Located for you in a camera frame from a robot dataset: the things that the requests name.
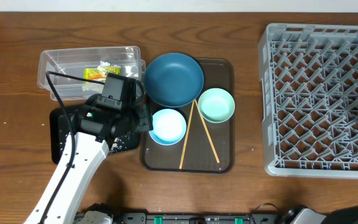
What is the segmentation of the white rice pile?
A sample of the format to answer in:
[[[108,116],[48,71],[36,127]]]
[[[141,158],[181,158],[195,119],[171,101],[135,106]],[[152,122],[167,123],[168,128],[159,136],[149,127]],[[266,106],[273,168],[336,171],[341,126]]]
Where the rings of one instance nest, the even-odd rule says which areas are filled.
[[[69,129],[64,125],[57,127],[50,127],[50,138],[51,138],[51,152],[52,154],[61,156],[67,136],[69,135]],[[110,154],[117,152],[128,151],[136,149],[140,144],[140,134],[134,133],[127,136],[121,136],[113,141],[112,147],[109,151]]]

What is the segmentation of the light blue bowl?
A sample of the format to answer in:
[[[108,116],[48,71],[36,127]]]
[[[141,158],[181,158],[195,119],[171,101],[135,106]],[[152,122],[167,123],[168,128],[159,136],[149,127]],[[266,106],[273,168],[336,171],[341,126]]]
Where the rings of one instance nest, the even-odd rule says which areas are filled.
[[[154,113],[152,126],[150,137],[163,146],[171,146],[181,141],[187,129],[183,115],[173,109],[162,109]]]

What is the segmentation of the yellow snack wrapper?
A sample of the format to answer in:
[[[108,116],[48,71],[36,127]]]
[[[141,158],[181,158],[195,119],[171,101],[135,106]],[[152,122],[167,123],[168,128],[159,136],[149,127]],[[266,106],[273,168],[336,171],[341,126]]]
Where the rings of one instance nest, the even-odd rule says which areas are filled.
[[[83,72],[83,78],[104,83],[109,73],[119,75],[121,67],[118,65],[100,65],[98,68],[86,68]]]

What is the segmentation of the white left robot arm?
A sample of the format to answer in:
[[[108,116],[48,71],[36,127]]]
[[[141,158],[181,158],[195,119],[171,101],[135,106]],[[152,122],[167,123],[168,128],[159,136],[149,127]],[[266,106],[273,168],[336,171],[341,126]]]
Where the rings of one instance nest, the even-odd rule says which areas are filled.
[[[96,170],[108,155],[138,147],[152,129],[148,105],[118,113],[92,105],[71,106],[64,148],[43,195],[26,223],[72,223]]]

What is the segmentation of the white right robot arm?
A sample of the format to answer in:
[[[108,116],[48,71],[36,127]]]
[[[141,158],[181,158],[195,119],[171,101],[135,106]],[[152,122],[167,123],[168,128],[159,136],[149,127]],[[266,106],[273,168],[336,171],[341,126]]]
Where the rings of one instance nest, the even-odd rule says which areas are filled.
[[[299,205],[289,210],[284,216],[277,218],[279,224],[358,224],[358,206],[343,208],[323,215]]]

